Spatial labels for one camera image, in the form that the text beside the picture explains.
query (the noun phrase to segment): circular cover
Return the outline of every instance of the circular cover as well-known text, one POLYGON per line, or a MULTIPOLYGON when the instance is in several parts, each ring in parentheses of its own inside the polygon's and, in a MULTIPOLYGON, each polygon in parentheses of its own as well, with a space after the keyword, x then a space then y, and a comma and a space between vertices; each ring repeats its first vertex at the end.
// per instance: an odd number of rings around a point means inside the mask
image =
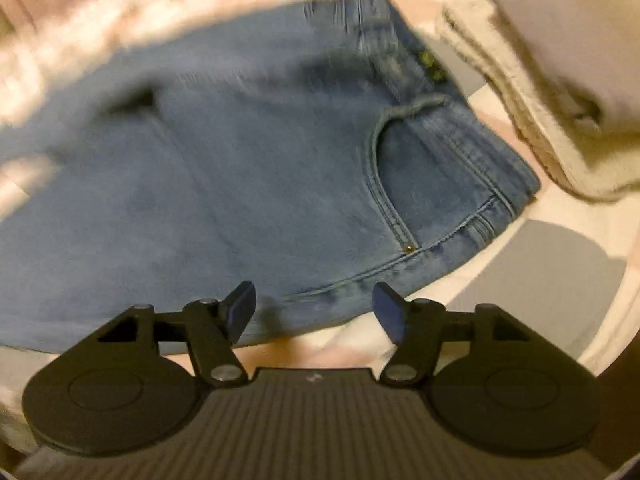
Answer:
POLYGON ((77 454, 123 453, 161 440, 198 400, 193 378, 162 358, 57 372, 33 378, 24 414, 38 441, 77 454))
POLYGON ((599 420, 594 377, 571 359, 510 346, 468 355, 438 373, 431 404, 453 432, 509 454, 553 454, 583 443, 599 420))

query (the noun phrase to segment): folded blanket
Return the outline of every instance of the folded blanket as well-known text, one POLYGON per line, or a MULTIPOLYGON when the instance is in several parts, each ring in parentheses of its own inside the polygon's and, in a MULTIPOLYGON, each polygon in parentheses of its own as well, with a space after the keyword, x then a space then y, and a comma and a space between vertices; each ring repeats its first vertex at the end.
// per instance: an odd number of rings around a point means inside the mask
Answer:
POLYGON ((585 135, 553 105, 542 78, 491 0, 446 0, 437 33, 492 82, 514 124, 565 189, 611 200, 640 183, 640 136, 585 135))
POLYGON ((640 59, 582 0, 493 0, 578 132, 640 136, 640 59))

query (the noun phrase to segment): metal screw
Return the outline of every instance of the metal screw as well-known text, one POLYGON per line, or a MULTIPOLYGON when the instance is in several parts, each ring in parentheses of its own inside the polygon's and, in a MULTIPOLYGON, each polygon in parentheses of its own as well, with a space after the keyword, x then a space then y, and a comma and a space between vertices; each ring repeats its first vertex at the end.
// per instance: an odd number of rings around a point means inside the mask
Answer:
POLYGON ((213 368, 211 377, 221 383, 236 381, 242 377, 242 370, 236 365, 220 365, 213 368))
POLYGON ((391 365, 385 369, 386 378, 396 383, 415 379, 417 374, 415 368, 409 365, 391 365))

